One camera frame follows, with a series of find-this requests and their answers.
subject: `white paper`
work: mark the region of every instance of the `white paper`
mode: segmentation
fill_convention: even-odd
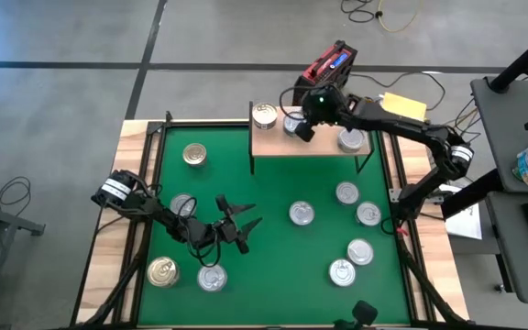
[[[461,188],[442,184],[439,189],[444,192],[457,193]],[[445,220],[447,234],[461,237],[482,239],[482,228],[480,226],[480,210],[475,203],[462,212]]]

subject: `yellow sticky note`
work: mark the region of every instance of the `yellow sticky note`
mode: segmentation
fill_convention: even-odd
[[[385,93],[382,100],[384,110],[416,120],[425,120],[427,104],[408,99],[393,93]]]

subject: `wooden table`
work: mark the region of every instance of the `wooden table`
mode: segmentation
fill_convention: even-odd
[[[146,120],[129,120],[124,122],[115,154],[114,169],[129,170],[138,173],[147,125],[148,121]],[[398,177],[396,176],[397,171],[394,165],[391,143],[387,135],[384,135],[384,137],[386,151],[389,157],[390,173],[392,173],[392,182],[395,187],[400,186]],[[157,144],[153,143],[152,150],[150,151],[150,162],[148,163],[147,172],[148,181],[154,170],[153,165],[156,157],[155,146]],[[405,138],[399,137],[399,144],[407,182],[418,182],[431,169],[429,159],[427,158],[427,150],[424,145]],[[439,207],[434,205],[424,206],[423,213],[442,216]],[[114,211],[103,210],[99,226],[116,217],[117,214]],[[456,263],[447,237],[445,223],[440,220],[420,216],[416,220],[416,224],[428,278],[452,309],[458,315],[468,319],[468,310],[457,275]],[[83,322],[90,318],[117,283],[124,253],[127,228],[128,221],[120,221],[107,227],[96,237],[88,271],[85,275],[86,279],[84,281],[82,298],[77,307],[76,322]],[[126,292],[123,321],[128,320],[128,311],[131,309],[132,302],[131,291],[134,282],[135,280],[130,282]],[[421,288],[413,277],[412,287],[418,310],[418,318],[425,319]]]

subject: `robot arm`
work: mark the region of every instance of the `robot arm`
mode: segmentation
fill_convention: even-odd
[[[414,219],[424,199],[440,184],[466,175],[474,152],[449,126],[429,125],[385,111],[377,102],[355,95],[344,96],[333,84],[314,87],[302,99],[304,120],[295,133],[304,141],[314,136],[319,124],[338,125],[347,130],[384,131],[425,144],[435,167],[420,182],[404,187],[394,215],[401,221]]]
[[[252,207],[249,205],[229,204],[224,195],[215,198],[217,207],[224,213],[224,217],[210,224],[204,224],[193,216],[193,212],[188,215],[181,215],[177,210],[175,214],[172,210],[164,207],[160,199],[154,195],[147,184],[136,174],[128,170],[115,170],[105,181],[91,200],[102,207],[109,207],[116,210],[123,217],[130,220],[155,220],[166,227],[166,232],[177,242],[186,243],[192,256],[199,259],[202,265],[206,266],[203,258],[209,252],[202,254],[201,249],[217,246],[219,251],[220,242],[237,244],[240,253],[246,254],[248,248],[249,232],[262,220],[256,219],[242,226],[237,227],[235,215],[244,212]],[[193,202],[190,198],[185,203]]]

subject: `green mat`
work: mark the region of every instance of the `green mat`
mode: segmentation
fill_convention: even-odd
[[[182,160],[182,150],[193,142],[207,148],[207,163],[199,169]],[[260,216],[264,220],[250,234],[248,254],[240,255],[235,244],[222,245],[221,265],[228,280],[215,293],[199,288],[200,265],[186,246],[154,223],[148,262],[173,258],[181,267],[181,279],[169,289],[145,281],[139,324],[330,325],[340,318],[352,320],[358,300],[379,310],[375,324],[408,324],[394,238],[378,226],[359,225],[356,206],[341,205],[335,197],[339,182],[352,181],[360,190],[360,202],[374,202],[383,217],[389,215],[380,151],[375,148],[360,174],[350,157],[274,158],[256,159],[251,176],[247,127],[169,128],[161,174],[165,205],[177,193],[190,193],[198,200],[197,218],[212,222],[222,216],[215,196],[223,193],[230,203],[257,205],[238,217],[239,225]],[[288,217],[289,206],[297,200],[315,210],[308,226],[294,225]],[[345,258],[347,244],[358,237],[373,246],[374,259],[356,267],[353,285],[336,287],[329,265]]]

